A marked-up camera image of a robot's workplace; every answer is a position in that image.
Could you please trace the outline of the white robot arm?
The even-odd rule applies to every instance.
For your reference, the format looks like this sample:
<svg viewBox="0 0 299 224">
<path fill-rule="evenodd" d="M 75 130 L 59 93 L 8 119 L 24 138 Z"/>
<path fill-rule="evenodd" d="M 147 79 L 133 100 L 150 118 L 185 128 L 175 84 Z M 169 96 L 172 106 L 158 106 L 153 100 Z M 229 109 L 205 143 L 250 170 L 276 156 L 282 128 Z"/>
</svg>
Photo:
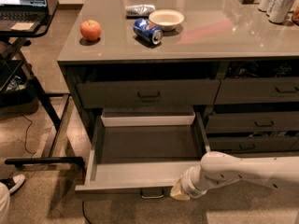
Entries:
<svg viewBox="0 0 299 224">
<path fill-rule="evenodd" d="M 299 158 L 238 158 L 218 151 L 206 153 L 199 164 L 187 169 L 171 188 L 170 196 L 188 201 L 205 195 L 210 189 L 239 180 L 287 191 L 299 191 Z"/>
</svg>

